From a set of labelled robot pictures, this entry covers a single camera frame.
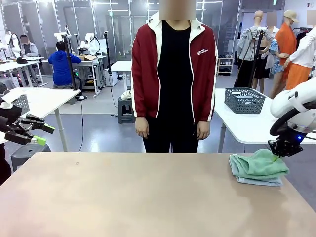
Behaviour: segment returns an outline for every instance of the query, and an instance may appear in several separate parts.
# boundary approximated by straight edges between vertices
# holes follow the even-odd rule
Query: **plastic basket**
[[[12,102],[13,105],[22,108],[22,114],[27,113],[30,111],[28,98],[26,95],[21,95],[19,98],[17,98],[15,101]]]
[[[225,104],[235,114],[259,114],[266,97],[250,88],[226,88]]]

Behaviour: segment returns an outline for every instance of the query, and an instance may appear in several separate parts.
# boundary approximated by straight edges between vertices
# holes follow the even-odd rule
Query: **red track jacket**
[[[156,118],[159,112],[161,84],[157,67],[162,45],[161,25],[156,13],[149,24],[139,28],[133,44],[131,92],[136,117]],[[213,30],[198,20],[191,21],[189,45],[193,73],[191,107],[194,122],[210,122],[214,112],[218,58]]]

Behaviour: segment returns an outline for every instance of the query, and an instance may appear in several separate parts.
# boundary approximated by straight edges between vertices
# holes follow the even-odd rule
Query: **green towel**
[[[277,178],[289,173],[286,164],[268,149],[258,150],[250,157],[232,154],[230,161],[238,167],[238,174],[235,176],[241,178],[262,180]]]

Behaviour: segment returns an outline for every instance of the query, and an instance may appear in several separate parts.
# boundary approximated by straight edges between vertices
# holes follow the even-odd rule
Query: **hand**
[[[290,58],[288,58],[284,63],[284,69],[288,66],[288,64],[291,62]]]
[[[288,58],[289,56],[290,56],[290,55],[287,54],[287,53],[280,53],[280,54],[278,55],[279,58]]]
[[[145,139],[148,138],[149,125],[144,117],[136,117],[135,129],[138,136],[141,136]]]
[[[204,140],[208,138],[208,136],[211,134],[211,129],[209,122],[198,122],[197,124],[197,139],[198,140]]]

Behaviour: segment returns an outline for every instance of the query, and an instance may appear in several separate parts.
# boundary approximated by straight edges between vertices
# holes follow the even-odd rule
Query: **blue jacket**
[[[72,63],[81,63],[81,59],[70,54]],[[53,81],[55,85],[69,85],[72,83],[67,53],[57,51],[51,55],[48,62],[54,67]]]

